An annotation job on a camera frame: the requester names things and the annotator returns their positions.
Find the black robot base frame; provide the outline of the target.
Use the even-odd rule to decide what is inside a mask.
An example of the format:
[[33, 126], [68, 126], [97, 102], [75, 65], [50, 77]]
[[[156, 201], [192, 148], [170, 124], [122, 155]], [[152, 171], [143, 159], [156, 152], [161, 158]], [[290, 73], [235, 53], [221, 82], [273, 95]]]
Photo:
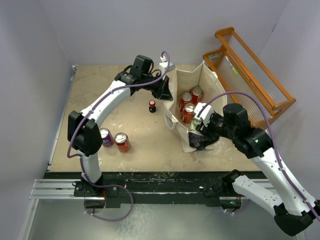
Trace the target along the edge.
[[224, 182], [224, 171], [103, 172], [95, 186], [79, 172], [47, 172], [43, 178], [69, 183], [71, 196], [82, 198], [89, 208], [130, 205], [205, 205], [238, 210], [245, 197]]

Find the cream canvas tote bag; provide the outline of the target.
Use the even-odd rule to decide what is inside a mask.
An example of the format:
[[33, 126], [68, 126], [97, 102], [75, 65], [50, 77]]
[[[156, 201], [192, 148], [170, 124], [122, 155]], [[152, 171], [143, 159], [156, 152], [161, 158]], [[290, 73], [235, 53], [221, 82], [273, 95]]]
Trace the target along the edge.
[[176, 68], [172, 74], [168, 86], [173, 100], [163, 101], [165, 124], [170, 130], [179, 134], [185, 153], [217, 149], [218, 140], [206, 140], [200, 133], [191, 130], [190, 124], [182, 121], [180, 112], [182, 94], [190, 92], [194, 87], [200, 87], [203, 90], [202, 103], [207, 103], [213, 97], [225, 92], [216, 72], [201, 63], [192, 71]]

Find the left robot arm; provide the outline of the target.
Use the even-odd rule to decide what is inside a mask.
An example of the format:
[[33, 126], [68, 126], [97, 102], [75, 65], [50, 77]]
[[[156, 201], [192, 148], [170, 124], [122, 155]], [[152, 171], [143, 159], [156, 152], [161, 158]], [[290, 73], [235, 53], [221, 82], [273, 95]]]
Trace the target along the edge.
[[150, 91], [159, 100], [173, 100], [169, 90], [167, 73], [172, 70], [170, 55], [163, 51], [160, 56], [159, 74], [153, 76], [154, 61], [146, 56], [137, 55], [134, 63], [124, 68], [112, 81], [110, 87], [91, 105], [68, 116], [67, 157], [80, 158], [82, 177], [87, 181], [85, 190], [91, 196], [98, 196], [103, 191], [102, 172], [99, 167], [98, 150], [103, 140], [100, 133], [102, 123], [118, 105], [143, 89]]

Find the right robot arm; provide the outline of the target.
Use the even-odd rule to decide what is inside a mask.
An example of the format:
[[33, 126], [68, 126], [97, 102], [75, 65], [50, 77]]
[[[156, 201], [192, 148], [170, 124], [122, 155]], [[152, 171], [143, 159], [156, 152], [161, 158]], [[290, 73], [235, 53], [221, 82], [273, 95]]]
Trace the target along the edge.
[[241, 104], [230, 103], [223, 114], [211, 105], [198, 103], [194, 119], [203, 135], [224, 137], [251, 160], [273, 186], [274, 192], [253, 182], [238, 170], [224, 177], [222, 190], [228, 196], [243, 195], [270, 213], [278, 227], [294, 237], [308, 228], [320, 214], [320, 202], [299, 183], [280, 157], [270, 135], [251, 126], [248, 113]]

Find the clear bottle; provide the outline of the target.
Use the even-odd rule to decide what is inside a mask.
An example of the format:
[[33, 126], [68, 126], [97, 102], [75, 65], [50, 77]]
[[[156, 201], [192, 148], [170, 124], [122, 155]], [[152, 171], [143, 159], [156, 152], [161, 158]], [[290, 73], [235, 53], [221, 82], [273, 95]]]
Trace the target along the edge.
[[200, 120], [197, 120], [197, 119], [193, 119], [191, 122], [190, 122], [190, 129], [192, 131], [196, 131], [196, 128], [197, 126], [199, 126], [202, 122]]

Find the red cola can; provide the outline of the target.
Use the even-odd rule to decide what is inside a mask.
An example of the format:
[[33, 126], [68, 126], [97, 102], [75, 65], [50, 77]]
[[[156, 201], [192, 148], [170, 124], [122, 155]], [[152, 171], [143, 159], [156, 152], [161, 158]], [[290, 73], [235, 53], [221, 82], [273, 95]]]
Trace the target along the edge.
[[193, 96], [191, 93], [189, 92], [183, 93], [180, 98], [180, 108], [179, 108], [180, 111], [183, 112], [185, 105], [192, 103], [192, 100], [193, 100]]

